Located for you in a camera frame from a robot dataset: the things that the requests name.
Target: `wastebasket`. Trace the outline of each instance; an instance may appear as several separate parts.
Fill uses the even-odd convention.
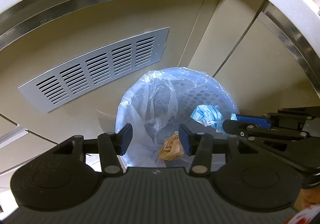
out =
[[[211,76],[188,68],[149,71],[123,96],[118,107],[116,132],[132,124],[132,141],[122,160],[125,166],[166,167],[184,166],[188,169],[193,156],[183,155],[173,161],[158,158],[164,140],[181,123],[196,132],[206,132],[215,138],[227,138],[216,129],[192,120],[197,105],[215,106],[224,118],[239,110],[230,94]]]

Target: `orange plastic wrapper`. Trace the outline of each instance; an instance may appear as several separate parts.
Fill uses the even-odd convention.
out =
[[[177,131],[164,142],[162,149],[159,152],[159,158],[167,161],[172,161],[184,155],[179,134]]]

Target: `ribbed black surface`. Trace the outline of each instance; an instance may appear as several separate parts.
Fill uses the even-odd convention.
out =
[[[236,208],[222,200],[206,179],[190,177],[182,168],[130,168],[122,177],[106,179],[81,205],[59,212],[21,207],[3,223],[283,224],[295,213],[291,208],[272,213]]]

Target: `silver rivet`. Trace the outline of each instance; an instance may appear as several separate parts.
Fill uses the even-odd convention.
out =
[[[204,165],[196,165],[196,166],[192,167],[192,171],[194,173],[200,173],[200,174],[201,173],[206,173],[207,170],[208,170],[208,168],[206,166],[204,166]]]
[[[120,171],[120,168],[118,166],[116,166],[116,165],[109,165],[109,166],[104,168],[104,171],[106,173],[115,174],[115,173],[118,173]]]
[[[301,132],[301,133],[300,133],[300,136],[306,137],[306,136],[307,136],[307,133],[306,133],[306,132]]]

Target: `metal vent grille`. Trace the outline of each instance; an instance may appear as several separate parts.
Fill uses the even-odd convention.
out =
[[[161,60],[169,28],[147,32],[88,52],[19,87],[40,111],[49,112],[119,77]]]

